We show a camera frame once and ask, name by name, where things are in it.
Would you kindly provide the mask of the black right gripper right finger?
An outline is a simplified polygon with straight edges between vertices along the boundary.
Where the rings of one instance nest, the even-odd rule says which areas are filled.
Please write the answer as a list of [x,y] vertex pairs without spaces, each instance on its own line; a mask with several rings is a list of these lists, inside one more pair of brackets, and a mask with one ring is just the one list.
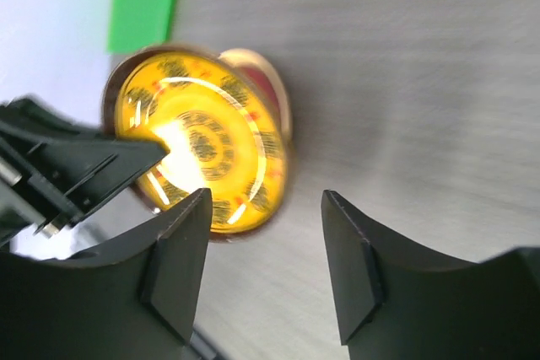
[[538,248],[465,261],[330,190],[321,220],[339,336],[352,359],[538,358]]

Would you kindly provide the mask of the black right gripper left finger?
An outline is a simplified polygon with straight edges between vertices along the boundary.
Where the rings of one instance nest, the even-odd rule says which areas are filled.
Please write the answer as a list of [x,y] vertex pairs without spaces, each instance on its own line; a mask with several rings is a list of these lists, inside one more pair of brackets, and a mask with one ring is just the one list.
[[180,358],[211,219],[211,193],[200,189],[66,260],[2,253],[2,358]]

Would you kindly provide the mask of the cream yellow plate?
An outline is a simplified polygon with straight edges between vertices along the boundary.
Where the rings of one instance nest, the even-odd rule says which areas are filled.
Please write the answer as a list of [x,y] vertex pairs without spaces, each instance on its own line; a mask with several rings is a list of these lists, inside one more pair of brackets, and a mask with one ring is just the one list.
[[280,131],[285,142],[291,142],[293,137],[293,116],[289,101],[289,94],[284,82],[274,65],[263,55],[245,48],[233,48],[219,54],[219,60],[240,69],[249,65],[264,71],[271,82],[279,102],[278,117]]

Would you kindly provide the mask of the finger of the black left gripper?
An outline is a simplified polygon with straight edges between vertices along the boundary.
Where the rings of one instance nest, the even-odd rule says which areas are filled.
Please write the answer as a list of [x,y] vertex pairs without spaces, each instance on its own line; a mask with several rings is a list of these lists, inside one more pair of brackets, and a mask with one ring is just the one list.
[[1,124],[1,223],[75,225],[166,155],[156,142]]

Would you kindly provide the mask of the dark red patterned plate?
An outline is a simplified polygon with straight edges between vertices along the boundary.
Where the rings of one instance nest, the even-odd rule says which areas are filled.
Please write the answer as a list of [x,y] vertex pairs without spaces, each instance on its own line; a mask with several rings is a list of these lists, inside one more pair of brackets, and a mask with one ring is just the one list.
[[267,75],[258,67],[244,65],[240,67],[240,70],[251,79],[251,81],[266,95],[266,98],[271,102],[272,106],[276,109],[278,116],[279,102],[274,88],[269,81]]

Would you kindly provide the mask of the olive yellow patterned plate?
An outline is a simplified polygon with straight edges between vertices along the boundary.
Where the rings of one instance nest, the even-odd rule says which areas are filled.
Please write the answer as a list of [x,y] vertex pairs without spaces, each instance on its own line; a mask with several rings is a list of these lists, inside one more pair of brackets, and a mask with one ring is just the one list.
[[225,241],[261,230],[279,209],[290,142],[266,95],[219,54],[164,45],[126,57],[105,85],[102,123],[166,148],[132,188],[145,206],[162,212],[208,188],[211,238]]

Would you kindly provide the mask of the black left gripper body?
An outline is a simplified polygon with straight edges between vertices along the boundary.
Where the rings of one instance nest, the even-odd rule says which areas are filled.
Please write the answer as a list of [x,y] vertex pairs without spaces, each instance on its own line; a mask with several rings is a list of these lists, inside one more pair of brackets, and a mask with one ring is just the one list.
[[94,178],[105,167],[104,140],[32,97],[1,105],[2,244],[31,224],[73,226],[103,206]]

